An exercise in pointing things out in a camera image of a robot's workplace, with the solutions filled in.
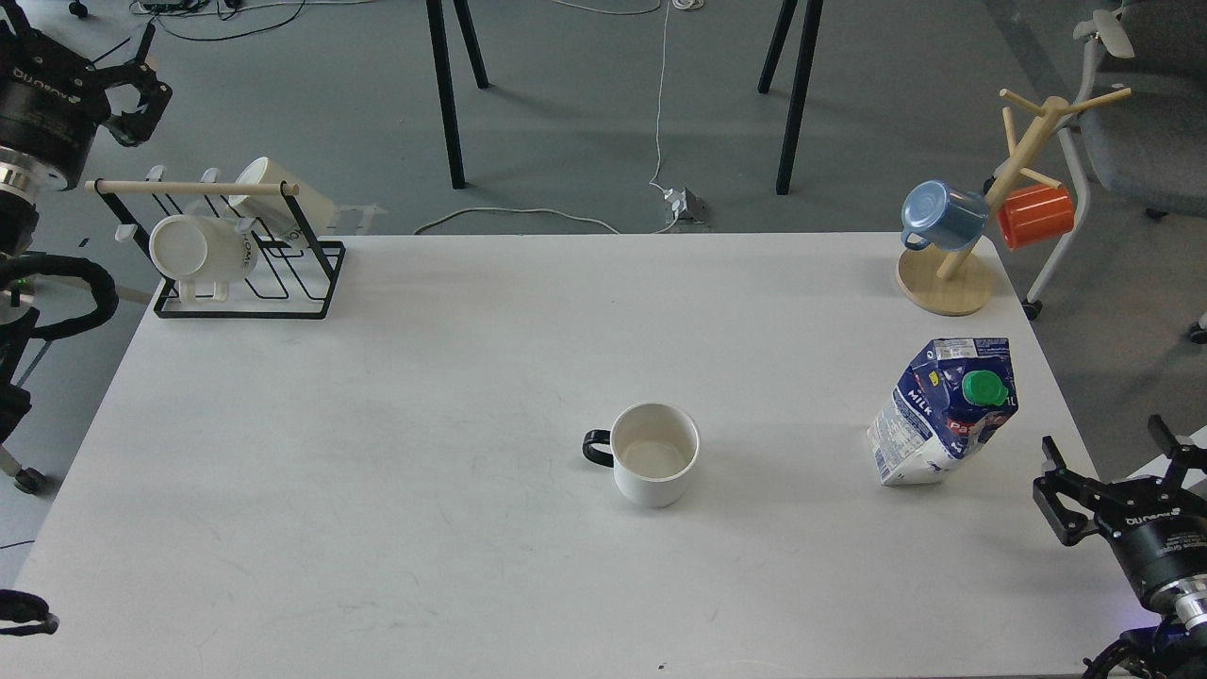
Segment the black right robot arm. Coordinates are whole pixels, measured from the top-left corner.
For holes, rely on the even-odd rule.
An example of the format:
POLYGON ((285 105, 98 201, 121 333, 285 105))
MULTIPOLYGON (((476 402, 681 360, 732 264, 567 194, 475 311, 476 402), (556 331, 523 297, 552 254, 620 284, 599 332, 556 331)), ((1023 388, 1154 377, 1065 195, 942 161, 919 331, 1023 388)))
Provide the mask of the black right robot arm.
POLYGON ((1053 438, 1042 439, 1045 468, 1032 497, 1053 533, 1066 546, 1103 535, 1139 605, 1161 617, 1086 660, 1086 678, 1116 668, 1135 678, 1205 677, 1206 505, 1182 486, 1190 470, 1205 469, 1205 450, 1177 439, 1158 414, 1148 429, 1168 460, 1166 472, 1120 482, 1069 470, 1053 438))

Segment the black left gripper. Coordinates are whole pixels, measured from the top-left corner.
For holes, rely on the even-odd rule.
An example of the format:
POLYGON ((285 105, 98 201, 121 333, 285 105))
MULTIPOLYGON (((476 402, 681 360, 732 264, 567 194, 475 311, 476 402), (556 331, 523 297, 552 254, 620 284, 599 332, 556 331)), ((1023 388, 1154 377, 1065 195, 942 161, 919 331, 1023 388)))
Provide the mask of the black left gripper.
POLYGON ((121 146, 147 142, 173 99, 173 89, 147 62, 154 34, 154 25, 147 23, 134 55, 118 65, 91 69, 87 87, 82 57, 58 53, 57 43, 25 14, 4 14, 2 146, 37 159, 56 178, 57 191, 71 191, 100 124, 121 146), (105 90, 121 86, 138 90, 138 106, 107 116, 105 90))

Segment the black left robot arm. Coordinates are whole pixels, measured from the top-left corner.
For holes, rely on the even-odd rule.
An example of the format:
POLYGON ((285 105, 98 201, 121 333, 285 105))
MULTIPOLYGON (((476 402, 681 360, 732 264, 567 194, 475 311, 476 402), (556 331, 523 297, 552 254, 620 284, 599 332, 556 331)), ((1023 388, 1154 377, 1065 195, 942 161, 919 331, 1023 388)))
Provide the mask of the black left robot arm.
POLYGON ((29 392, 16 379, 27 344, 83 334, 117 312, 115 280, 103 267, 82 257, 46 254, 30 245, 39 219, 39 194, 76 188, 100 128, 128 147, 147 142, 154 134, 173 90, 148 64, 153 39, 154 27, 145 27, 129 60, 99 68, 35 29, 17 2, 2 4, 2 438, 16 431, 31 408, 29 392), (93 309, 41 324, 37 309, 21 298, 31 276, 63 276, 83 283, 93 309))

